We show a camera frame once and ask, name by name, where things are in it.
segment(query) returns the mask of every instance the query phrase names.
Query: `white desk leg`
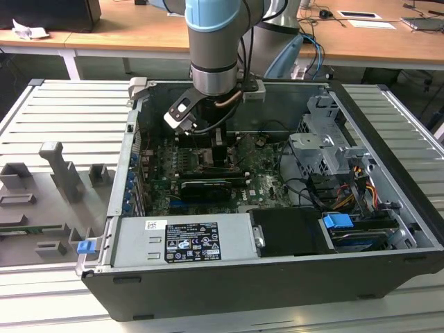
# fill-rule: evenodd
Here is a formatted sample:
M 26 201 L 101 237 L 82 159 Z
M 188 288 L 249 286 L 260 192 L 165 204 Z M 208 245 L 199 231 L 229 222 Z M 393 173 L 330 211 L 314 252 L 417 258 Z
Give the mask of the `white desk leg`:
M 69 78 L 71 80 L 82 80 L 82 70 L 76 64 L 76 52 L 74 50 L 66 49 L 59 51 L 59 54 L 61 57 L 63 57 L 63 61 L 65 62 L 65 66 L 67 67 Z
M 122 58 L 123 60 L 123 69 L 125 69 L 125 74 L 131 74 L 133 71 L 131 70 L 131 64 L 129 58 Z
M 303 80 L 305 72 L 310 65 L 311 59 L 308 58 L 298 58 L 295 62 L 295 67 L 293 73 L 291 73 L 291 78 L 293 80 Z

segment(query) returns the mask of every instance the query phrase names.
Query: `warning label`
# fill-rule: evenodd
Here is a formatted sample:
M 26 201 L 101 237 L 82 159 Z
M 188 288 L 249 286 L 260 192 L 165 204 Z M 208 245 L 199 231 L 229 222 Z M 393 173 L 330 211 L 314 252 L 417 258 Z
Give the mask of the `warning label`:
M 217 222 L 166 225 L 166 262 L 173 264 L 208 260 L 221 260 Z

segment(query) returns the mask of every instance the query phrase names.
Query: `robotic arm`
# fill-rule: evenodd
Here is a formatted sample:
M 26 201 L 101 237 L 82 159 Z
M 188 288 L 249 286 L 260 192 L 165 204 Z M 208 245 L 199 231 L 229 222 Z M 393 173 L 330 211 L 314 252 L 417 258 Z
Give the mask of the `robotic arm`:
M 229 93 L 237 81 L 241 37 L 260 22 L 271 0 L 151 0 L 185 15 L 194 87 L 207 96 Z
M 224 101 L 241 96 L 237 88 L 239 41 L 261 21 L 271 0 L 150 0 L 150 3 L 185 15 L 188 25 L 194 88 L 188 89 L 169 108 L 165 121 L 180 133 L 198 132 L 191 113 L 197 106 L 205 120 L 213 125 L 218 123 L 220 119 L 212 114 L 229 114 L 231 103 Z M 214 112 L 215 105 L 219 105 L 218 112 Z

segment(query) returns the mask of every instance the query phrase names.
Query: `blue latch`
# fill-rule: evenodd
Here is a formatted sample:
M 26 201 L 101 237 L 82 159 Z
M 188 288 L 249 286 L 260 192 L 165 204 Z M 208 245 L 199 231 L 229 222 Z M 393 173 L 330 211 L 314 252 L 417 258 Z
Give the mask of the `blue latch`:
M 86 255 L 96 252 L 96 241 L 79 241 L 77 245 L 77 253 Z
M 327 228 L 353 228 L 355 226 L 348 214 L 328 214 L 323 220 Z

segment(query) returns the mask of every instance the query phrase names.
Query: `wooden desk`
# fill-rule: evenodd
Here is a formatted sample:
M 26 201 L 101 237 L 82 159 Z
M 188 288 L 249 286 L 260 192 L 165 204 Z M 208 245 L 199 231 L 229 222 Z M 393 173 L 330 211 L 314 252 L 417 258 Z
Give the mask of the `wooden desk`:
M 183 17 L 167 16 L 153 6 L 135 6 L 133 0 L 101 0 L 102 16 L 93 33 L 72 33 L 70 49 L 189 52 Z
M 417 12 L 402 7 L 401 0 L 317 0 L 316 5 L 327 6 L 338 19 L 338 10 L 374 12 L 380 21 L 399 21 L 401 17 L 419 17 Z M 438 3 L 416 2 L 418 10 L 431 16 L 428 10 L 444 11 Z M 319 8 L 301 10 L 299 17 L 319 19 Z M 325 63 L 362 67 L 420 68 L 433 65 L 444 69 L 444 35 L 441 33 L 411 32 L 403 22 L 391 23 L 396 30 L 355 28 L 348 21 L 319 21 L 314 27 L 316 40 L 325 49 Z M 311 27 L 301 22 L 302 28 L 311 33 Z M 314 49 L 304 45 L 300 57 L 313 57 Z
M 317 0 L 328 6 L 335 17 L 337 10 L 376 12 L 384 20 L 418 17 L 402 7 L 401 0 Z M 416 2 L 426 15 L 428 10 L 444 11 L 437 3 Z M 20 40 L 11 31 L 0 31 L 0 47 L 7 53 L 34 53 L 62 56 L 71 79 L 80 79 L 77 56 L 124 58 L 189 59 L 187 26 L 182 17 L 169 17 L 152 6 L 135 6 L 132 0 L 101 0 L 102 16 L 93 33 L 50 32 L 47 40 Z M 319 8 L 301 10 L 299 17 L 318 18 Z M 315 27 L 316 39 L 324 46 L 325 65 L 388 67 L 401 69 L 444 70 L 444 35 L 412 33 L 404 23 L 392 23 L 396 30 L 355 28 L 342 21 L 321 21 Z M 308 24 L 302 24 L 311 33 Z M 304 45 L 298 63 L 308 63 L 314 47 Z
M 51 31 L 50 38 L 42 40 L 21 40 L 11 30 L 0 30 L 0 48 L 4 46 L 31 46 L 31 47 L 65 47 L 68 31 Z

